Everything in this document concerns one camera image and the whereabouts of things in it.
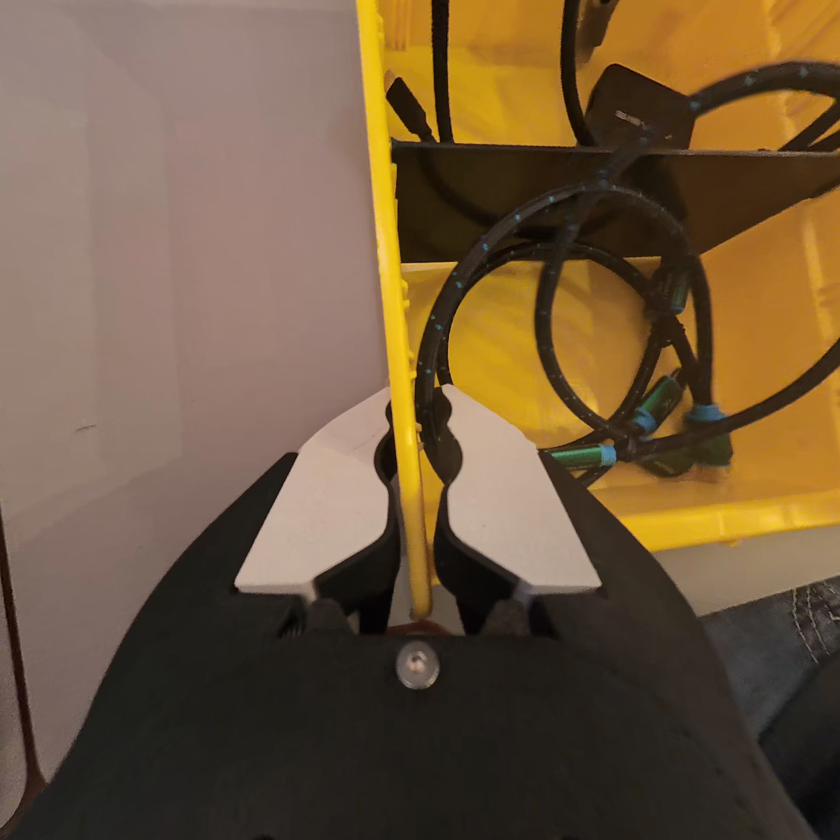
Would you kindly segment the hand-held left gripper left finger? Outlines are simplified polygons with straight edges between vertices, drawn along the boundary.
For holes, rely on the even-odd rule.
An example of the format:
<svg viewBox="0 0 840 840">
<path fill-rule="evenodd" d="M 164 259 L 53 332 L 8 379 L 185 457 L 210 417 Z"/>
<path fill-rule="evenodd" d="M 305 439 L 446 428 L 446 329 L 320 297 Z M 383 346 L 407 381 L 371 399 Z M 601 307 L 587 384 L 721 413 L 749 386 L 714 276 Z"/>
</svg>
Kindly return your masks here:
<svg viewBox="0 0 840 840">
<path fill-rule="evenodd" d="M 301 446 L 234 586 L 243 594 L 331 599 L 388 622 L 401 566 L 391 391 L 381 389 Z"/>
</svg>

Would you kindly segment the bin divider plate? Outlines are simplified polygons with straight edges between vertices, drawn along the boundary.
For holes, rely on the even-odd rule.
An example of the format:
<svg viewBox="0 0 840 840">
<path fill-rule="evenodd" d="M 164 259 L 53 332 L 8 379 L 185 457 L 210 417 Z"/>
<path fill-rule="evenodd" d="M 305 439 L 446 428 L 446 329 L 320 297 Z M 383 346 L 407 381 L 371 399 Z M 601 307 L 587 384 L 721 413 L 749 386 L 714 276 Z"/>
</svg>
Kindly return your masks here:
<svg viewBox="0 0 840 840">
<path fill-rule="evenodd" d="M 588 181 L 609 150 L 392 141 L 402 262 L 456 263 L 488 228 L 554 188 Z M 837 152 L 655 150 L 621 176 L 703 254 L 838 188 Z"/>
</svg>

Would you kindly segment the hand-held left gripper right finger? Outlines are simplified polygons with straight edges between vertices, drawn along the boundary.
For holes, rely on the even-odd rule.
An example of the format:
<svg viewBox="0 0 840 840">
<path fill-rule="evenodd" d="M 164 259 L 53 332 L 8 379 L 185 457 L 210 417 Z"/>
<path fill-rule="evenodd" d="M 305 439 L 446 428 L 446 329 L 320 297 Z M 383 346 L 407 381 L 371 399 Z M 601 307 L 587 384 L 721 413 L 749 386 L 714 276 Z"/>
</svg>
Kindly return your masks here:
<svg viewBox="0 0 840 840">
<path fill-rule="evenodd" d="M 438 579 L 477 621 L 499 601 L 602 586 L 537 446 L 455 385 L 435 394 L 434 466 L 444 483 L 434 535 Z"/>
</svg>

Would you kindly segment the person's blue jeans leg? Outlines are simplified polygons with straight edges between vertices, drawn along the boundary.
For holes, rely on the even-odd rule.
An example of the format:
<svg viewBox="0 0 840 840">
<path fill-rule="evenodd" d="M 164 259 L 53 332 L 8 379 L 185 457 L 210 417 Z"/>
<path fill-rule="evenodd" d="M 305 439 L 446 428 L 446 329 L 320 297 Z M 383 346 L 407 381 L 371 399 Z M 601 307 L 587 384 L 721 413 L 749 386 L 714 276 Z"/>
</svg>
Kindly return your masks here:
<svg viewBox="0 0 840 840">
<path fill-rule="evenodd" d="M 820 838 L 839 838 L 839 578 L 702 618 L 773 771 Z"/>
</svg>

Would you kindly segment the yellow plastic bin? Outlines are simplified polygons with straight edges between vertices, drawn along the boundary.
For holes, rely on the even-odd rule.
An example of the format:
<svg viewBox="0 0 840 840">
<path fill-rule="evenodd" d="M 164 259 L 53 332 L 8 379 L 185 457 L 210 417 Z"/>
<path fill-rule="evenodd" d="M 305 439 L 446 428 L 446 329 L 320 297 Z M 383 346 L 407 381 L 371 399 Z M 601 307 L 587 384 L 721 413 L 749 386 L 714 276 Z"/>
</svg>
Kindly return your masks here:
<svg viewBox="0 0 840 840">
<path fill-rule="evenodd" d="M 647 138 L 580 146 L 560 86 L 564 2 L 449 2 L 453 143 L 438 139 L 432 2 L 356 2 L 413 615 L 434 563 L 435 394 L 519 428 L 651 550 L 838 524 L 838 188 L 696 252 L 621 185 Z M 838 2 L 617 2 L 577 81 L 619 64 L 689 98 L 686 151 L 838 153 Z M 609 151 L 408 264 L 392 141 Z"/>
</svg>

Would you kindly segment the black switch lead cable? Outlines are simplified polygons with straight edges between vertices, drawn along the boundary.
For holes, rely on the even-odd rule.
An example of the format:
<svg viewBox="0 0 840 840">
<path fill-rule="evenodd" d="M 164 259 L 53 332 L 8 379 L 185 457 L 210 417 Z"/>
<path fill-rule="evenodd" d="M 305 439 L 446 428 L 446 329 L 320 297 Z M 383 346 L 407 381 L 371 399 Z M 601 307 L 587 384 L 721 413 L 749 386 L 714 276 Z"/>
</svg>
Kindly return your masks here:
<svg viewBox="0 0 840 840">
<path fill-rule="evenodd" d="M 560 31 L 560 86 L 566 116 L 577 144 L 594 147 L 596 139 L 585 120 L 578 87 L 578 66 L 587 63 L 599 47 L 617 1 L 565 1 Z M 455 141 L 450 110 L 448 46 L 449 1 L 431 3 L 431 47 L 434 105 L 438 139 Z"/>
</svg>

